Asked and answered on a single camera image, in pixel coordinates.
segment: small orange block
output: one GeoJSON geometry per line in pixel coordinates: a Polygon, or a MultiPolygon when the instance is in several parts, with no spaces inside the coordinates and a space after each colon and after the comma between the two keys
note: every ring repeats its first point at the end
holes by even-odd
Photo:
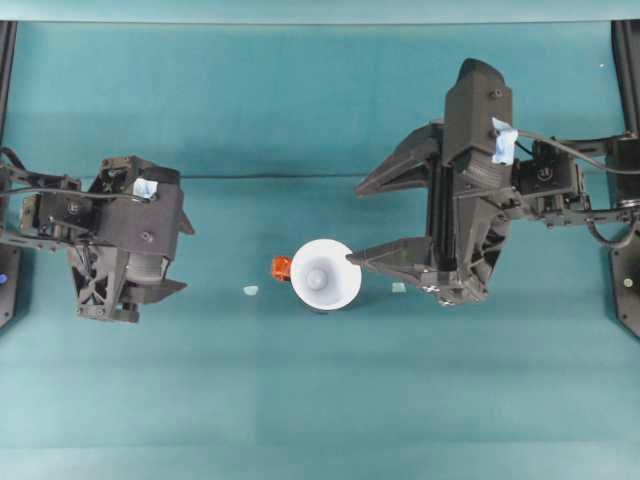
{"type": "Polygon", "coordinates": [[[279,282],[290,282],[291,259],[289,257],[274,257],[271,261],[271,276],[279,282]]]}

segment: screw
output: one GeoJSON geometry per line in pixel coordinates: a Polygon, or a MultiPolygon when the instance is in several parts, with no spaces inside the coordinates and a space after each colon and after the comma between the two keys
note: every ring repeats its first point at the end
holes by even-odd
{"type": "Polygon", "coordinates": [[[69,201],[67,203],[67,212],[70,215],[77,215],[80,212],[80,204],[78,202],[69,201]]]}
{"type": "Polygon", "coordinates": [[[140,238],[142,240],[144,240],[145,242],[147,242],[147,243],[152,243],[153,242],[153,235],[151,233],[149,233],[149,232],[142,232],[140,234],[140,238]]]}

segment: teal table surface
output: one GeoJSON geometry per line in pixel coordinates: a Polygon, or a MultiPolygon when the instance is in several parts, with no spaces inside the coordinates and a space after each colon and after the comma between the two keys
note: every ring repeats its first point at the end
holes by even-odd
{"type": "Polygon", "coordinates": [[[188,175],[364,173],[442,117],[467,57],[505,75],[517,126],[601,137],[624,128],[610,28],[27,23],[4,140],[74,175],[130,153],[188,175]]]}
{"type": "MultiPolygon", "coordinates": [[[[64,254],[27,252],[0,330],[0,479],[639,478],[640,342],[586,229],[514,224],[474,306],[365,273],[319,315],[269,276],[311,239],[424,231],[425,191],[353,187],[473,55],[503,70],[521,126],[622,129],[606,23],[22,25],[5,143],[34,170],[181,168],[197,235],[169,275],[189,287],[138,325],[75,318],[64,254]]],[[[605,177],[587,185],[607,206],[605,177]]]]}

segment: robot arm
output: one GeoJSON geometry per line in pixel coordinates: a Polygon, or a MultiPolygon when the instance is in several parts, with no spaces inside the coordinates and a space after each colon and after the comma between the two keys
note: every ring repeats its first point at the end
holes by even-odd
{"type": "Polygon", "coordinates": [[[140,304],[186,284],[166,278],[179,233],[194,233],[183,212],[180,174],[141,158],[103,160],[88,191],[80,180],[30,172],[11,150],[0,163],[0,243],[15,249],[66,249],[77,314],[137,322],[140,304]],[[12,189],[11,184],[26,185],[12,189]],[[22,203],[19,231],[6,224],[9,199],[22,203]]]}
{"type": "Polygon", "coordinates": [[[444,123],[415,130],[356,188],[358,195],[372,195],[428,187],[425,236],[371,247],[348,259],[415,284],[448,306],[487,298],[513,220],[539,220],[548,228],[586,225],[610,248],[624,248],[637,237],[637,183],[629,198],[611,209],[593,210],[576,158],[593,162],[589,155],[608,154],[614,165],[609,170],[628,168],[640,153],[639,140],[625,134],[557,141],[520,131],[520,136],[534,137],[531,158],[507,156],[505,161],[495,119],[512,123],[511,89],[497,70],[468,59],[447,94],[444,123]],[[603,238],[597,224],[612,222],[630,224],[629,233],[615,242],[603,238]]]}

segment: metal bracket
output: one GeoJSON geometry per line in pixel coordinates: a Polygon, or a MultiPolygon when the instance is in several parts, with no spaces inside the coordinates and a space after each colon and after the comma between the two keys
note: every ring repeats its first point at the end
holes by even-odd
{"type": "MultiPolygon", "coordinates": [[[[4,119],[9,98],[11,82],[11,66],[16,43],[17,22],[0,22],[0,145],[4,132],[4,119]]],[[[22,250],[17,246],[0,245],[0,328],[13,317],[15,311],[16,291],[20,273],[22,250]]]]}
{"type": "Polygon", "coordinates": [[[611,279],[620,322],[640,337],[640,232],[624,248],[612,249],[611,279]]]}

